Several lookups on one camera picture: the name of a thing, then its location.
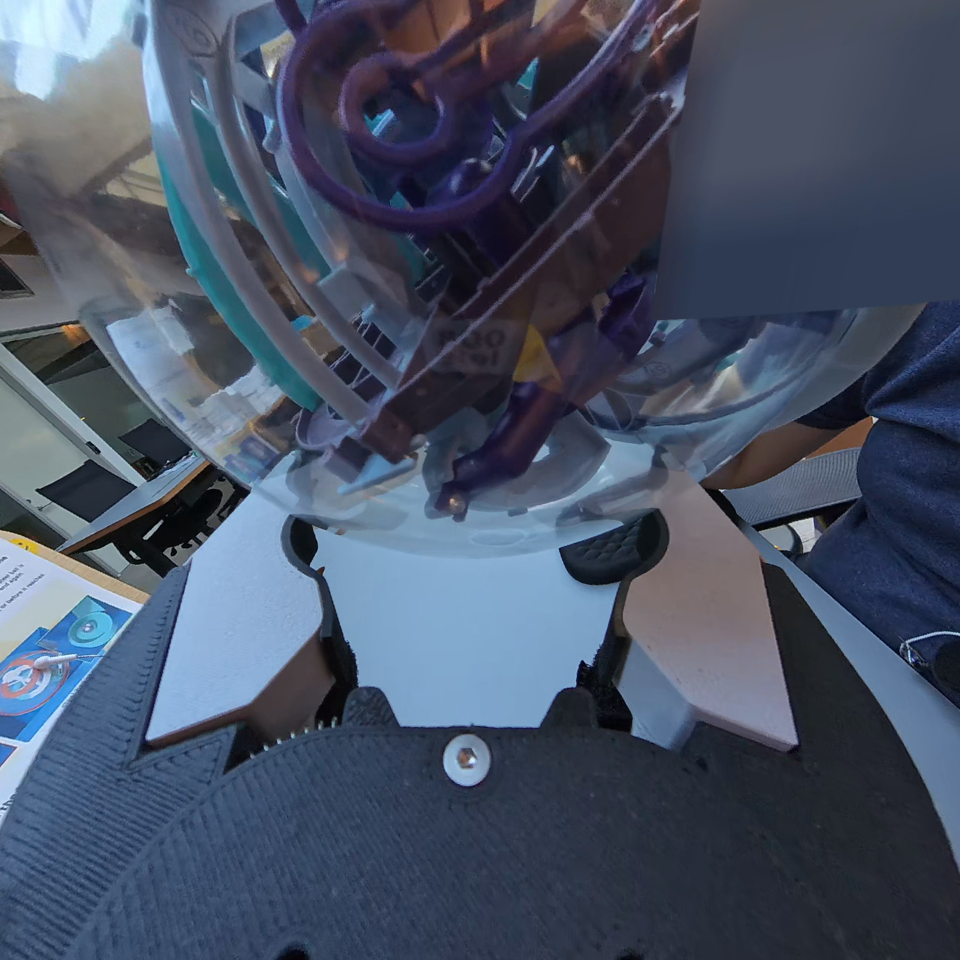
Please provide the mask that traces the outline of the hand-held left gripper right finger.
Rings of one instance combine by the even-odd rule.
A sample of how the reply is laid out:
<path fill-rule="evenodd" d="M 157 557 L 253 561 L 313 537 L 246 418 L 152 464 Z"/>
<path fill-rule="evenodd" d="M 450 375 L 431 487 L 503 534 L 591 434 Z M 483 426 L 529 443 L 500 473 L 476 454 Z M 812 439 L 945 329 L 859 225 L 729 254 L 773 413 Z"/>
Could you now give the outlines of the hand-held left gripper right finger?
<path fill-rule="evenodd" d="M 577 678 L 601 727 L 666 749 L 699 723 L 798 746 L 760 553 L 696 482 L 670 480 L 658 508 L 559 557 L 575 581 L 617 588 Z"/>

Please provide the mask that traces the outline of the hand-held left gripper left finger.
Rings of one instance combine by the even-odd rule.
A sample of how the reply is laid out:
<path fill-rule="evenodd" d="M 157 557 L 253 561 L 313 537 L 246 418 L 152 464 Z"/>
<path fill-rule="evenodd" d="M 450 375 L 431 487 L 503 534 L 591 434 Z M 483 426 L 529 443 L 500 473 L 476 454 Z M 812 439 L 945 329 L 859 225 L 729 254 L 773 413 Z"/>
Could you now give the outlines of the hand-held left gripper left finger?
<path fill-rule="evenodd" d="M 272 745 L 338 722 L 356 688 L 314 528 L 251 493 L 199 547 L 145 739 L 169 747 L 239 725 Z"/>

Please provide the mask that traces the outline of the clear plastic maze ball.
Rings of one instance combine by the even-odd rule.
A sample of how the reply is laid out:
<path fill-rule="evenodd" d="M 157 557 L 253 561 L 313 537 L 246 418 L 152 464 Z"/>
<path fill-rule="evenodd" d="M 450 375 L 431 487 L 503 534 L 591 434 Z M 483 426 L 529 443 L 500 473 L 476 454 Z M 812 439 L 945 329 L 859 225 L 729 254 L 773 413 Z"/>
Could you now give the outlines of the clear plastic maze ball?
<path fill-rule="evenodd" d="M 2 205 L 143 402 L 434 556 L 654 512 L 922 305 L 660 318 L 699 2 L 2 2 Z"/>

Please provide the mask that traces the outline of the person's right forearm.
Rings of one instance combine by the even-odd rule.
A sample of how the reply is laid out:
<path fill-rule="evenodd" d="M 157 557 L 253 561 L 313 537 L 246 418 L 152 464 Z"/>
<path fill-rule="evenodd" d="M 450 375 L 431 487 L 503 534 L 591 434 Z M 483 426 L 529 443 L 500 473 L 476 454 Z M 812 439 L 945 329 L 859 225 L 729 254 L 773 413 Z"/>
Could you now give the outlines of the person's right forearm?
<path fill-rule="evenodd" d="M 843 430 L 787 423 L 758 436 L 701 485 L 711 491 L 743 489 L 768 481 L 804 460 L 859 449 L 874 423 L 874 418 L 865 417 Z"/>

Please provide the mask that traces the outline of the wooden top desk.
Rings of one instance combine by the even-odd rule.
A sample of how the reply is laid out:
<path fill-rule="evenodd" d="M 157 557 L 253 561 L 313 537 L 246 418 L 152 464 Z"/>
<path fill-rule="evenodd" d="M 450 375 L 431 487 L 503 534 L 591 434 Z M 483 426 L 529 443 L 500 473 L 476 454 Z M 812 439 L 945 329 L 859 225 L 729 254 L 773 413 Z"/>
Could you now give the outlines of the wooden top desk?
<path fill-rule="evenodd" d="M 149 531 L 185 495 L 199 494 L 217 481 L 232 483 L 234 479 L 198 455 L 186 457 L 136 486 L 59 546 L 56 552 L 76 557 L 114 546 L 120 553 L 126 550 L 123 555 L 129 564 L 144 566 L 164 578 L 176 565 L 162 550 L 148 542 Z"/>

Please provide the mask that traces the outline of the grey mesh office chair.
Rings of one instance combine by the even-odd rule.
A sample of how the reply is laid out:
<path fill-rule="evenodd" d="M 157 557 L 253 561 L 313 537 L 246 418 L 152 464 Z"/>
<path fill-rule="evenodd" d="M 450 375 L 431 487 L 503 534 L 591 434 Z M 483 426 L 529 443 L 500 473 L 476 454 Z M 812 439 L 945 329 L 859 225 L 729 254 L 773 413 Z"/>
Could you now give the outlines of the grey mesh office chair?
<path fill-rule="evenodd" d="M 823 453 L 804 459 L 772 479 L 753 486 L 716 493 L 731 517 L 759 533 L 785 529 L 773 546 L 794 560 L 803 553 L 803 541 L 791 524 L 826 516 L 836 520 L 860 497 L 858 460 L 860 448 Z"/>

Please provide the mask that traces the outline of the printed instruction sheet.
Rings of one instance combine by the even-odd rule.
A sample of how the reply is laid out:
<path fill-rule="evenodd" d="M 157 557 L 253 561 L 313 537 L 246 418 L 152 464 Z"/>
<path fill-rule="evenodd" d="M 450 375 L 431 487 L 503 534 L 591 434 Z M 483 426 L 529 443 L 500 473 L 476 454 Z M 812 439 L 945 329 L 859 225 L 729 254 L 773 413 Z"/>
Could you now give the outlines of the printed instruction sheet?
<path fill-rule="evenodd" d="M 78 687 L 149 594 L 1 533 L 1 817 Z"/>

